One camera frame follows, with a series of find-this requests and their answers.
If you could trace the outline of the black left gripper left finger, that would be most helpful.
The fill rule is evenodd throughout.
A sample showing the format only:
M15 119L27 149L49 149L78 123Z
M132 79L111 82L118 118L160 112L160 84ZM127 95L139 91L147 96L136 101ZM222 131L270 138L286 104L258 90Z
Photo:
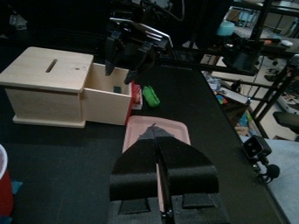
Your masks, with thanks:
M139 200L158 196L154 126L150 126L116 160L110 176L110 199Z

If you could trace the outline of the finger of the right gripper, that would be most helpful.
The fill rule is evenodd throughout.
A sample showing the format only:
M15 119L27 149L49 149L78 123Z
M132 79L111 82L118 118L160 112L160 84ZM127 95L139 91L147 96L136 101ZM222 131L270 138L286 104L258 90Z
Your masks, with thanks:
M114 31L106 41L106 75L110 76L115 70L120 56L126 48L123 33Z
M130 84L155 63L155 45L151 42L144 42L138 48L136 53L132 57L132 64L128 68L124 83Z

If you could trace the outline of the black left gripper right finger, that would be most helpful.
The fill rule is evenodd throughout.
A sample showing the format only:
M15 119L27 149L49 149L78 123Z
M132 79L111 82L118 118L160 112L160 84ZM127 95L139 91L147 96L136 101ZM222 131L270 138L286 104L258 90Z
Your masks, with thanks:
M168 194L216 193L218 171L207 156L160 127L154 127L154 141L163 160Z

